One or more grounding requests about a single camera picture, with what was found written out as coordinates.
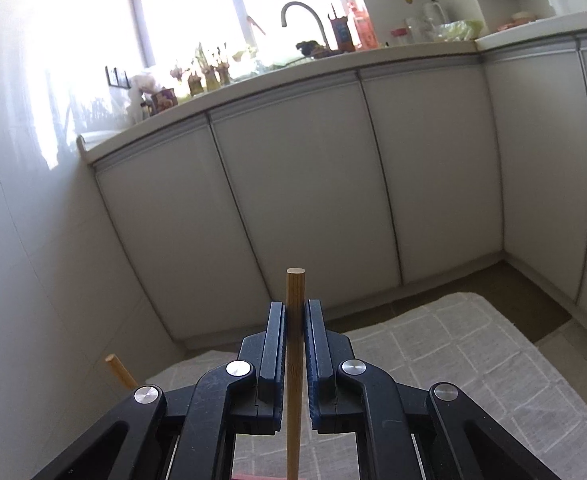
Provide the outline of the wooden chopstick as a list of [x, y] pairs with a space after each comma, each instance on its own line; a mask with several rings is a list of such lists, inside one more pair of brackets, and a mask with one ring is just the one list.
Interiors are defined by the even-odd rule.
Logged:
[[287, 415], [287, 479], [299, 478], [302, 372], [303, 372], [303, 306], [305, 303], [305, 270], [289, 268], [286, 273], [286, 415]]
[[124, 364], [115, 355], [115, 353], [110, 353], [104, 359], [105, 364], [108, 367], [108, 370], [111, 371], [112, 375], [117, 378], [118, 382], [123, 385], [124, 388], [128, 390], [135, 390], [138, 388], [138, 382], [135, 380], [133, 375], [126, 369]]

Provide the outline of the grey checked tablecloth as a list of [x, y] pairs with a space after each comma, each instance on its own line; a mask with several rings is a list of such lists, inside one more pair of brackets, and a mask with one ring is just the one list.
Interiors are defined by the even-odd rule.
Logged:
[[[388, 321], [337, 330], [355, 356], [396, 382], [452, 382], [562, 479], [587, 479], [587, 404], [556, 367], [492, 304], [455, 292]], [[195, 385], [234, 351], [211, 350], [147, 379], [164, 391]], [[354, 434], [321, 436], [302, 414], [301, 479], [359, 479]], [[275, 437], [238, 437], [234, 478], [283, 478], [285, 421]]]

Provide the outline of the patterned mug on counter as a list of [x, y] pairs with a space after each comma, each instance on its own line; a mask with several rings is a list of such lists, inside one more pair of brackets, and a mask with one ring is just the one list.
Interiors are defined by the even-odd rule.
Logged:
[[152, 95], [152, 108], [155, 114], [170, 110], [178, 104], [178, 98], [175, 96], [173, 88], [163, 88]]

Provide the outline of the black dish rack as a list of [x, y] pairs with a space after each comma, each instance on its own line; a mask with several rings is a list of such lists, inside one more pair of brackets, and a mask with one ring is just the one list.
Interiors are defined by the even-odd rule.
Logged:
[[107, 84], [110, 88], [129, 90], [131, 88], [130, 79], [125, 70], [118, 70], [117, 67], [105, 67]]

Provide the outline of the dark red bottle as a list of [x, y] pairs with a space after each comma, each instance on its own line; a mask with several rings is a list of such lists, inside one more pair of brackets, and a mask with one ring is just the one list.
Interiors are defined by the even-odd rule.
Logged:
[[331, 8], [333, 14], [328, 15], [331, 29], [333, 29], [333, 36], [335, 36], [337, 48], [341, 53], [354, 52], [355, 45], [351, 36], [350, 28], [348, 26], [348, 18], [346, 16], [338, 16], [335, 8]]

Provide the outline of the pink dish soap bottle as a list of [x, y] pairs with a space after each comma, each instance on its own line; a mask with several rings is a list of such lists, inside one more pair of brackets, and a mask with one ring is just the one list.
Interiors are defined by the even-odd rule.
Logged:
[[365, 10], [360, 9], [355, 3], [350, 2], [350, 11], [359, 44], [362, 50], [374, 50], [378, 48], [378, 40], [375, 34], [373, 22]]

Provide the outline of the curved metal faucet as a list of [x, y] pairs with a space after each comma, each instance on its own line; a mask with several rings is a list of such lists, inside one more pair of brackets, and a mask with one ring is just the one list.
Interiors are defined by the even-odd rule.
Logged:
[[301, 1], [285, 3], [280, 10], [280, 25], [282, 25], [283, 37], [289, 44], [314, 40], [322, 47], [329, 47], [324, 24], [307, 3]]

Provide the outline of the green vegetable bag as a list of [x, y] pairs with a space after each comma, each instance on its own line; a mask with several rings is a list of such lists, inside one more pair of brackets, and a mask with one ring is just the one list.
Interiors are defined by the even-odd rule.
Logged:
[[477, 20], [461, 20], [435, 26], [435, 41], [473, 41], [480, 37], [484, 24]]

